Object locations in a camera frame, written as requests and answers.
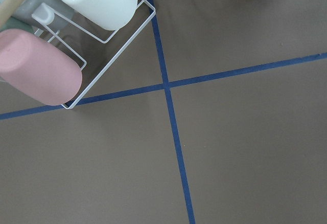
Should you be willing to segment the pink cup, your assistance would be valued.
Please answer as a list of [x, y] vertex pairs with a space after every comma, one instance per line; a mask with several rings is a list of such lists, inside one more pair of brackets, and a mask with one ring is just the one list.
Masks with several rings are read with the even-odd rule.
[[20, 29], [1, 32], [1, 78], [46, 105], [70, 101], [82, 84], [79, 65], [45, 40]]

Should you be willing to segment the grey cup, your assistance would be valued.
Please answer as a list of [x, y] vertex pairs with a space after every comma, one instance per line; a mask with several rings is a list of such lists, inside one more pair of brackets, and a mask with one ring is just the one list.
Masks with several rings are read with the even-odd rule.
[[63, 29], [68, 22], [56, 14], [72, 19], [75, 11], [62, 0], [25, 0], [13, 13], [13, 17], [42, 30], [49, 27], [53, 31]]

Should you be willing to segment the mint green cup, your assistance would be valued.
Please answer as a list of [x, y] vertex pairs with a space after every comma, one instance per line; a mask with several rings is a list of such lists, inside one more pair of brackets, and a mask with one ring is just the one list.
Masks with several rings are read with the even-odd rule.
[[34, 34], [34, 30], [32, 28], [31, 25], [16, 19], [14, 17], [10, 17], [1, 27], [1, 32], [4, 30], [8, 30], [8, 29], [20, 29], [20, 30], [24, 30], [26, 32], [32, 33]]

